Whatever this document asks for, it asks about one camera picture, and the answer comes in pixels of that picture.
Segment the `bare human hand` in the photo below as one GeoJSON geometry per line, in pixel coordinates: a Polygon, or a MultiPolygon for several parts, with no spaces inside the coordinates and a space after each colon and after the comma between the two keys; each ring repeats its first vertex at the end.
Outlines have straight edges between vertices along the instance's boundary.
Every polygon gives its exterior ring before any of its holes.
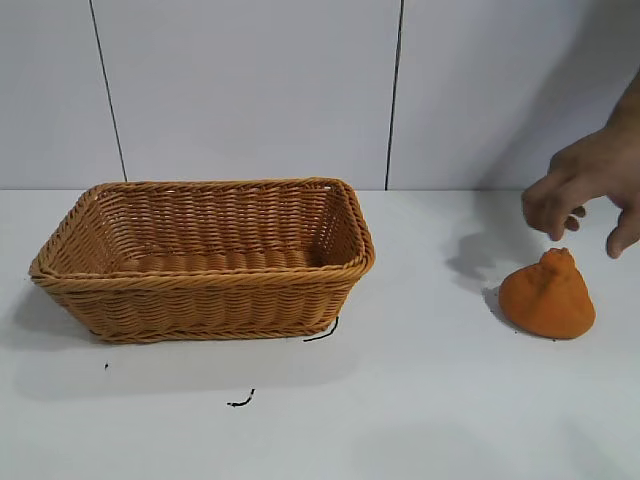
{"type": "Polygon", "coordinates": [[[607,197],[620,209],[606,240],[613,259],[639,241],[639,133],[605,127],[556,153],[522,195],[526,223],[553,241],[579,229],[585,204],[607,197]]]}

